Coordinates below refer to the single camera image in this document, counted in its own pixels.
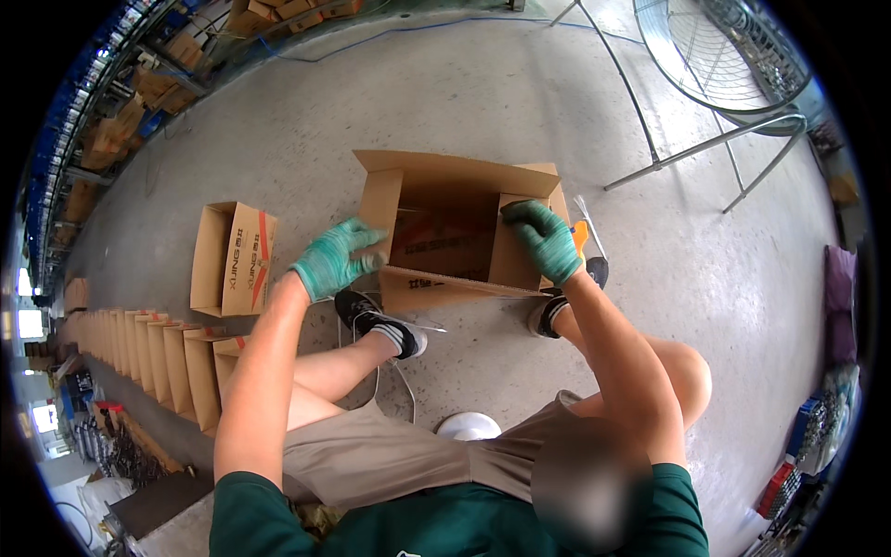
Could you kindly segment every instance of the concrete floor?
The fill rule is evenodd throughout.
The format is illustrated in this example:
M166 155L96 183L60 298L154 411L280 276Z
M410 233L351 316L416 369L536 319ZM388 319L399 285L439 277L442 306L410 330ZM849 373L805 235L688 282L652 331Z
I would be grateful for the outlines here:
M560 4L544 10L555 15ZM464 15L358 25L284 55L319 55L394 25ZM636 35L628 2L601 3L594 15L607 30ZM711 114L677 93L643 47L613 44L663 155L716 134ZM389 34L315 65L271 60L188 110L167 137L143 147L71 254L71 268L90 282L93 309L154 307L216 324L188 309L201 207L238 200L277 216L278 276L315 235L356 213L364 171L352 149L556 163L567 198L584 195L610 256L606 292L641 330L687 342L711 364L714 395L687 447L712 553L738 554L766 526L752 507L816 383L822 246L837 241L806 142L727 216L720 209L736 185L723 148L604 192L599 186L650 162L615 67L589 30L521 21ZM754 177L781 145L735 140L743 176ZM579 217L575 207L570 213ZM532 306L486 299L408 316L449 331L431 333L428 352L403 365L420 426L476 410L506 428L557 389L597 391L568 343L529 338L523 320ZM247 333L253 321L225 324ZM336 346L335 323L330 304L313 307L300 350ZM107 366L93 369L108 398L175 458L210 467L212 440L196 425ZM406 417L408 395L395 377L384 369L379 401L385 413ZM349 404L367 398L370 384Z

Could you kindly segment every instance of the khaki shorts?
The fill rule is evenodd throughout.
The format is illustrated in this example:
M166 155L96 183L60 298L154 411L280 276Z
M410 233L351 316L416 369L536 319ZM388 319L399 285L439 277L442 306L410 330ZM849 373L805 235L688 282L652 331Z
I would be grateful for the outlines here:
M562 390L497 438L455 441L388 418L372 399L356 410L290 431L283 471L322 503L343 510L469 481L531 503L535 455L562 424L578 419L568 408L578 400Z

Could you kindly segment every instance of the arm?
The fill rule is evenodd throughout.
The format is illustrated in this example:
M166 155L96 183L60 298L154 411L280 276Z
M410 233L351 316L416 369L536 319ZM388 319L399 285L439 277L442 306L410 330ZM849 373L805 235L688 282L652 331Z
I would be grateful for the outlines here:
M311 303L380 268L380 254L351 259L350 253L386 235L386 231L369 230L358 218L351 218L315 239L273 287L225 393L221 393L215 481L230 472L249 471L282 487L282 450L303 317Z
M665 368L584 271L566 223L538 201L515 201L502 213L572 306L608 417L643 443L653 463L686 466L681 407Z

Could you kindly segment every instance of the fan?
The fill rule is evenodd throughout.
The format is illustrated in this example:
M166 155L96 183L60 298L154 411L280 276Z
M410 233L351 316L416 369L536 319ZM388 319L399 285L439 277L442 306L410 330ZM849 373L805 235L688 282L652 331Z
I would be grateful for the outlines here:
M708 107L721 134L675 155L656 153L640 105L622 65L582 0L574 0L555 25L579 6L616 64L650 147L652 164L605 186L612 190L721 143L726 146L740 194L726 214L755 189L808 129L822 122L825 101L803 58L763 6L745 0L634 0L634 15L650 56L681 93ZM718 115L739 126L724 132ZM728 143L748 133L788 136L789 141L748 186Z

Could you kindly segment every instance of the hand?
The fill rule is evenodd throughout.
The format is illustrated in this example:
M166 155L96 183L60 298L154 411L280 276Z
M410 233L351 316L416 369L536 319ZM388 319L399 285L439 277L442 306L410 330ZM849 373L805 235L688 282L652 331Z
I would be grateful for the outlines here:
M372 230L358 217L352 217L313 240L297 263L288 268L297 271L310 300L316 302L384 266L384 254L366 253L358 259L350 259L349 254L386 237L386 230Z
M563 219L534 200L514 201L501 208L504 223L526 244L538 270L558 288L584 263Z

